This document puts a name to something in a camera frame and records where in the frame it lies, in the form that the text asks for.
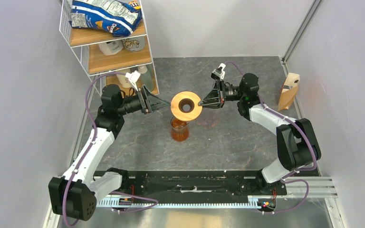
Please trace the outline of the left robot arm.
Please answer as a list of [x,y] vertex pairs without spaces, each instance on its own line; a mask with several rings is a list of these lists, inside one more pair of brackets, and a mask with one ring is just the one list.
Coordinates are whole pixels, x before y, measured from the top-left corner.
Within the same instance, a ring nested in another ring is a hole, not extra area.
[[53,177],[48,184],[52,211],[65,218],[87,221],[105,196],[129,191],[126,170],[110,168],[95,178],[97,167],[121,132],[125,115],[149,114],[170,106],[144,85],[132,96],[126,96],[116,84],[107,85],[102,90],[101,103],[82,151],[61,177]]

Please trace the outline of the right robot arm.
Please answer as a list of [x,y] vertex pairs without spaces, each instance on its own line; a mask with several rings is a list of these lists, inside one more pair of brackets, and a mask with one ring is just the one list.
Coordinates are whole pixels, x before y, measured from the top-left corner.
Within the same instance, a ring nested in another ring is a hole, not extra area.
[[246,73],[238,86],[224,81],[217,71],[211,74],[213,88],[199,102],[203,108],[219,109],[227,101],[236,101],[240,115],[259,124],[276,136],[277,159],[261,169],[255,188],[260,194],[268,194],[276,182],[295,172],[312,171],[321,158],[321,150],[312,123],[306,119],[284,116],[269,108],[259,96],[259,79]]

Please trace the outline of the amber glass carafe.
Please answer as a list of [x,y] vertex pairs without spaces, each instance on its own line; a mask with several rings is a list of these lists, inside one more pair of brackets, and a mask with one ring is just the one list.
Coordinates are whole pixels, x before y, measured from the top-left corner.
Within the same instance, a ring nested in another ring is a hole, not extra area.
[[173,117],[170,121],[171,137],[177,141],[185,141],[189,137],[188,123]]

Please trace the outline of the round wooden dripper collar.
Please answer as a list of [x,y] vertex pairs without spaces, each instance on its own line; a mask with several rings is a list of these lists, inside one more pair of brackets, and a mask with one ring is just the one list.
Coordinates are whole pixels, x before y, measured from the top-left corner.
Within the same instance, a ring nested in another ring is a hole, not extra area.
[[202,107],[199,106],[200,100],[196,93],[180,92],[171,100],[171,112],[175,118],[181,121],[192,121],[202,113]]

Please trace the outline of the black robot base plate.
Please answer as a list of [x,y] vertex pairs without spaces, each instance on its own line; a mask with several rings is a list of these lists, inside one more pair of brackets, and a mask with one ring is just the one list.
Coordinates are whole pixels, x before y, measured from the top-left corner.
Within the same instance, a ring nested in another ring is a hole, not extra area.
[[138,196],[135,203],[245,203],[249,196],[286,196],[286,186],[267,184],[260,171],[124,171],[121,187],[110,191]]

